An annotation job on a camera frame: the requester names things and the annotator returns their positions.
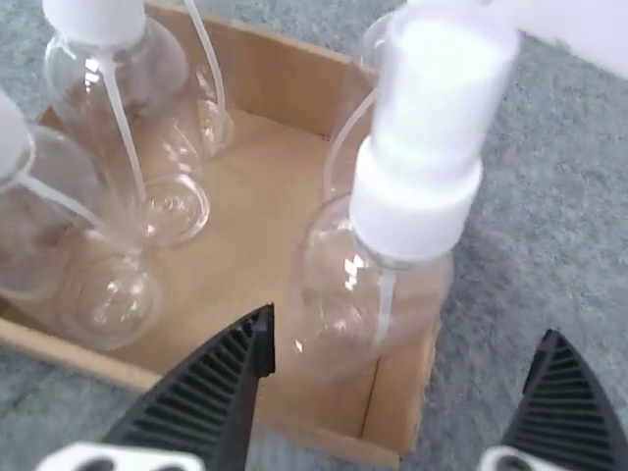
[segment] white surface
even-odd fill
[[[84,44],[133,44],[144,31],[142,0],[43,0],[46,19],[60,34]]]
[[[626,0],[493,0],[524,31],[628,79]]]
[[[35,471],[72,471],[92,460],[110,459],[115,471],[155,471],[178,467],[181,471],[204,471],[194,455],[147,448],[77,443],[67,446],[44,459]]]
[[[24,152],[28,130],[18,106],[0,89],[0,178],[16,170]]]
[[[429,260],[462,235],[519,35],[478,4],[439,0],[396,12],[384,47],[349,214],[372,250]]]
[[[498,471],[499,460],[506,456],[516,456],[522,459],[530,466],[530,471],[568,471],[509,446],[494,446],[487,449],[482,455],[478,471]]]

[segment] clear plastic bottle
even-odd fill
[[[393,14],[353,191],[322,207],[297,255],[295,364],[347,375],[438,319],[518,48],[513,27],[473,4]]]
[[[167,245],[209,218],[200,87],[177,39],[141,0],[44,0],[56,29],[45,78],[66,131],[106,162],[146,235]]]
[[[106,174],[1,91],[0,120],[0,295],[92,348],[137,339],[161,315],[163,284]]]

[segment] cardboard box wall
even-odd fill
[[[183,9],[149,7],[149,14],[178,37],[195,65],[205,63]],[[239,110],[236,140],[206,169],[210,225],[163,251],[171,281],[164,319],[137,343],[97,353],[7,307],[3,344],[144,392],[205,340],[267,302],[276,303],[282,340],[290,260],[320,204],[326,138],[347,58],[242,24],[215,18],[206,24]],[[41,122],[59,127],[50,110]],[[438,328],[428,326],[357,377],[332,385],[291,378],[279,353],[277,374],[260,385],[256,418],[327,454],[396,467],[414,447]]]

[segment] bottle shoulder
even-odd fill
[[[297,274],[305,289],[335,292],[346,299],[372,297],[384,273],[395,274],[395,290],[401,296],[446,294],[453,270],[450,252],[424,263],[393,263],[368,250],[352,230],[348,196],[331,201],[317,213],[297,260]]]
[[[148,21],[144,36],[135,45],[115,50],[78,44],[56,34],[48,42],[44,60],[53,105],[106,101],[105,62],[115,68],[125,102],[168,99],[182,89],[189,76],[183,48],[154,20]]]

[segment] bottle neck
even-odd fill
[[[360,238],[359,234],[357,234],[356,232],[353,232],[353,237],[355,239],[355,244],[358,246],[359,250],[363,252],[366,258],[379,265],[383,269],[391,270],[394,272],[406,272],[409,270],[415,270],[417,268],[428,269],[436,264],[443,256],[445,256],[445,254],[442,254],[429,260],[398,260],[383,255],[382,253],[374,250],[372,247],[369,247],[369,245],[362,238]]]
[[[61,31],[57,31],[57,42],[59,46],[71,57],[77,56],[77,52],[81,55],[103,55],[115,56],[117,54],[135,54],[141,50],[146,43],[148,31],[150,28],[150,19],[146,19],[146,25],[141,35],[134,41],[123,42],[119,44],[89,44],[80,42],[66,36]]]

